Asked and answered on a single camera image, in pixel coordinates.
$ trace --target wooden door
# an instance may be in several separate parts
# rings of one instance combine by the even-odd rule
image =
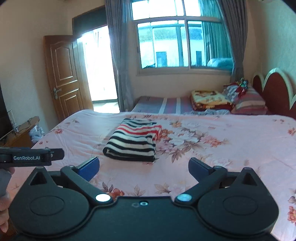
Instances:
[[[84,56],[78,53],[72,35],[44,36],[44,53],[52,101],[59,119],[85,109],[92,109]]]

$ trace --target doorway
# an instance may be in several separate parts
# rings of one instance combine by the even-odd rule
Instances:
[[[81,40],[94,111],[119,113],[108,26],[83,34]]]

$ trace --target black television screen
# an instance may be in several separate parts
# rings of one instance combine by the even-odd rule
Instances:
[[[0,138],[5,136],[11,130],[12,125],[7,114],[0,84]]]

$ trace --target gray curtain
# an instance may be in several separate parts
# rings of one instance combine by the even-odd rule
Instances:
[[[201,15],[222,18],[216,0],[198,0]],[[205,43],[206,65],[212,58],[231,58],[231,49],[225,26],[219,23],[202,22]]]
[[[244,53],[246,50],[248,17],[245,0],[218,0],[232,46],[234,67],[231,82],[244,77]]]
[[[127,60],[127,0],[106,0],[114,75],[120,111],[131,111],[133,95],[128,77]]]

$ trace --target human hand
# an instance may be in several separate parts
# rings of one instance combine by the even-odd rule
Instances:
[[[9,168],[9,172],[13,174],[15,172],[15,168]],[[0,229],[2,232],[6,233],[8,230],[8,208],[11,204],[11,198],[8,192],[6,192],[5,196],[0,197]]]

